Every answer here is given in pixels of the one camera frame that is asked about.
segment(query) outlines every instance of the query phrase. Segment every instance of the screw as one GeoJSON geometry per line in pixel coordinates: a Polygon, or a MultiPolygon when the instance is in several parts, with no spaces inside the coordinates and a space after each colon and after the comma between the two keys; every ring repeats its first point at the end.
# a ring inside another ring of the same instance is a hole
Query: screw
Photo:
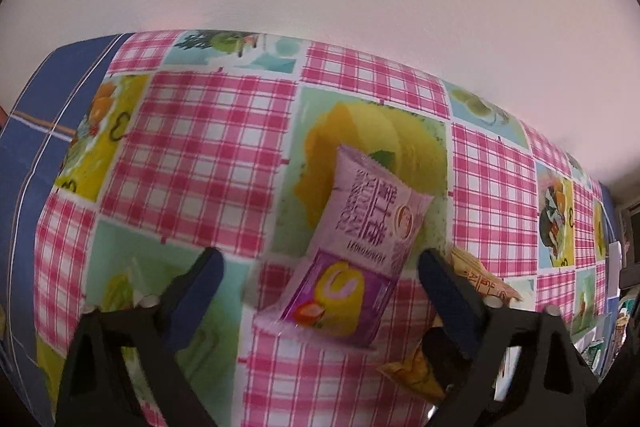
{"type": "Polygon", "coordinates": [[[489,308],[493,308],[495,310],[497,310],[498,308],[502,308],[502,301],[495,295],[487,295],[484,298],[484,304],[486,304],[489,308]]]}
{"type": "Polygon", "coordinates": [[[548,313],[549,315],[553,315],[554,317],[559,317],[560,315],[562,315],[560,308],[555,304],[546,305],[545,312],[548,313]]]}
{"type": "Polygon", "coordinates": [[[160,298],[157,295],[145,295],[140,299],[138,306],[141,308],[153,308],[154,306],[158,306],[159,303],[160,298]]]}

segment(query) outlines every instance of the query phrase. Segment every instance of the pink plastic wrapper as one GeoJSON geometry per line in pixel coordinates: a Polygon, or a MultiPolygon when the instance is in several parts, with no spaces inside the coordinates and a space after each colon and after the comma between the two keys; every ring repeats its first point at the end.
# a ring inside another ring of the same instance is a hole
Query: pink plastic wrapper
{"type": "Polygon", "coordinates": [[[255,327],[301,342],[368,347],[432,199],[340,146],[334,188],[306,255],[255,327]]]}

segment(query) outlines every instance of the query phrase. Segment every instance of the yellow snack wrapper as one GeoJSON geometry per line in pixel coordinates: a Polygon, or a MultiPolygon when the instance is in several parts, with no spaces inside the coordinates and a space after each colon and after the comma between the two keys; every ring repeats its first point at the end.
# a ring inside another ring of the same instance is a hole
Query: yellow snack wrapper
{"type": "MultiPolygon", "coordinates": [[[[522,296],[499,277],[482,265],[473,255],[462,248],[452,247],[448,261],[457,275],[465,277],[482,297],[495,295],[509,305],[511,299],[522,300],[522,296]]],[[[428,329],[442,327],[442,320],[436,316],[428,329]]],[[[410,393],[420,396],[431,404],[439,405],[447,396],[436,381],[433,367],[425,359],[422,342],[402,362],[388,362],[378,371],[396,382],[410,393]]]]}

